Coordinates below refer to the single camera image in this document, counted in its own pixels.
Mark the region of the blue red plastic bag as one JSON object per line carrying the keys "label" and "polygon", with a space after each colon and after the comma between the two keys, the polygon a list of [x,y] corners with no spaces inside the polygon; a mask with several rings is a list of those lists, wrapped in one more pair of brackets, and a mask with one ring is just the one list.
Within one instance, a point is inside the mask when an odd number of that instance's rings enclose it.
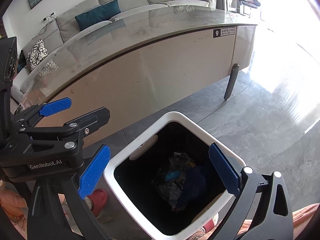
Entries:
{"label": "blue red plastic bag", "polygon": [[163,200],[171,206],[172,210],[176,209],[178,199],[180,198],[184,188],[184,182],[184,178],[178,178],[167,181],[164,185],[159,187]]}

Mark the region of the floral cushion left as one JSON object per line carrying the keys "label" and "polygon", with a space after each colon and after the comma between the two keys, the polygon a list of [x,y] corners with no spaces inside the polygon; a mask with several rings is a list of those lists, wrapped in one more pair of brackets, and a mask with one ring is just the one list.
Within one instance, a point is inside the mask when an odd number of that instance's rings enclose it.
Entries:
{"label": "floral cushion left", "polygon": [[48,55],[43,39],[39,39],[25,57],[29,71],[32,72]]}

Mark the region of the blue organza drawstring pouch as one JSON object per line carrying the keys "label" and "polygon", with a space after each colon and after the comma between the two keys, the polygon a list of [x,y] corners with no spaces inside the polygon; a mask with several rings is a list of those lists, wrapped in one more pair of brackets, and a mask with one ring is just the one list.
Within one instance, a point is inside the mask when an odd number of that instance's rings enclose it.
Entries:
{"label": "blue organza drawstring pouch", "polygon": [[206,178],[201,167],[191,168],[185,178],[183,193],[187,199],[197,197],[206,187]]}

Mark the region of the red slipper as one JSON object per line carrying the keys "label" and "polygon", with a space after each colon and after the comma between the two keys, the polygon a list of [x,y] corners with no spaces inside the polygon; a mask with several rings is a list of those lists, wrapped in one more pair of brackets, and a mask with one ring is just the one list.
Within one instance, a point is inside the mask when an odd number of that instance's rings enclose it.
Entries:
{"label": "red slipper", "polygon": [[92,194],[86,196],[84,201],[91,210],[95,218],[97,218],[107,203],[108,195],[103,189],[96,189]]}

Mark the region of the white trash bin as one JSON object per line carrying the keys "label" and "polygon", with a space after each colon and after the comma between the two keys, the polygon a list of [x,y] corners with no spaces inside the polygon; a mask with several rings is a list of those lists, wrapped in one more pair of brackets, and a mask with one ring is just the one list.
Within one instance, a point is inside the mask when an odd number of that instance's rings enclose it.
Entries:
{"label": "white trash bin", "polygon": [[245,162],[180,112],[155,121],[104,170],[109,188],[152,239],[187,239],[231,199],[209,157],[216,144],[237,167]]}

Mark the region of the office chair with clothes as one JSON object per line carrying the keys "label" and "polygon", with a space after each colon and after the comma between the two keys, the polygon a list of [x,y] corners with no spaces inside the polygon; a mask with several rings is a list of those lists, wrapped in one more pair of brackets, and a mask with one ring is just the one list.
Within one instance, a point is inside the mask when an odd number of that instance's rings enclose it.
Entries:
{"label": "office chair with clothes", "polygon": [[238,5],[240,12],[250,16],[252,9],[258,9],[261,3],[258,0],[238,0]]}

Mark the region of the small teal clear wrapper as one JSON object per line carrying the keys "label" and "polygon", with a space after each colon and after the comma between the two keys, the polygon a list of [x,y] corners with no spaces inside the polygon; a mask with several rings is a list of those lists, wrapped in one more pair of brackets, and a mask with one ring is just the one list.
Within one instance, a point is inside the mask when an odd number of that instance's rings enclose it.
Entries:
{"label": "small teal clear wrapper", "polygon": [[177,171],[169,171],[164,179],[166,182],[169,182],[169,181],[172,181],[172,180],[175,180],[175,179],[178,179],[180,177],[180,171],[177,170]]}

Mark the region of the teal cushion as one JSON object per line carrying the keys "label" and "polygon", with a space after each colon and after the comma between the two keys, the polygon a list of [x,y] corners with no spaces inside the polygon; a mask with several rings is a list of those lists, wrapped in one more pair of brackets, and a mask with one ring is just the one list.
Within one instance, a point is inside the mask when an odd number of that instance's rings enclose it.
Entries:
{"label": "teal cushion", "polygon": [[107,21],[119,13],[120,9],[118,0],[114,0],[75,16],[75,20],[78,23],[80,31],[83,31],[97,23]]}

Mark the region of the grey sectional sofa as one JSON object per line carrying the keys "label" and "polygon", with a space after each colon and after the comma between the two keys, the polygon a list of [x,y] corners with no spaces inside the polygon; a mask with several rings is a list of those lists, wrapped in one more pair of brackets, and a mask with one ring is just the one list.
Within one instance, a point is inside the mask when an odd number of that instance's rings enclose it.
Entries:
{"label": "grey sectional sofa", "polygon": [[216,0],[13,0],[3,16],[5,30],[17,38],[22,63],[11,89],[20,102],[41,69],[45,55],[55,53],[81,33],[153,9],[195,5],[216,7]]}

